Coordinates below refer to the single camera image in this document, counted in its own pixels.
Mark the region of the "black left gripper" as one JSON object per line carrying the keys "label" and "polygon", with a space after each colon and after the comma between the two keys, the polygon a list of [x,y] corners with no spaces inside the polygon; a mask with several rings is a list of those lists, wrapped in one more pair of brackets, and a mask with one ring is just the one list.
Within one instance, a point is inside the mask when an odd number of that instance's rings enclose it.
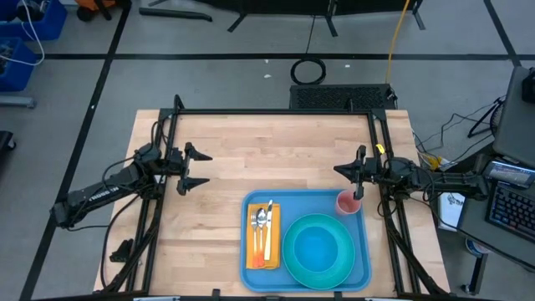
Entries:
{"label": "black left gripper", "polygon": [[187,177],[186,163],[189,161],[212,161],[211,156],[198,151],[191,142],[186,142],[184,153],[177,147],[171,149],[167,158],[166,174],[168,176],[179,176],[176,190],[181,196],[185,196],[191,189],[209,182],[208,178]]}

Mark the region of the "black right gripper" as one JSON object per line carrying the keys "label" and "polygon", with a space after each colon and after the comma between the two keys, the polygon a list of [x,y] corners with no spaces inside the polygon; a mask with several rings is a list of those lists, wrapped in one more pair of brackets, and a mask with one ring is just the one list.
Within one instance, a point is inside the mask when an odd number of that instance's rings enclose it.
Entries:
{"label": "black right gripper", "polygon": [[[355,184],[354,200],[360,200],[364,196],[364,174],[359,170],[364,166],[365,157],[366,147],[360,145],[353,162],[334,167],[336,172]],[[367,158],[365,160],[365,180],[374,184],[394,184],[395,179],[390,170],[390,159],[381,163],[379,158]]]}

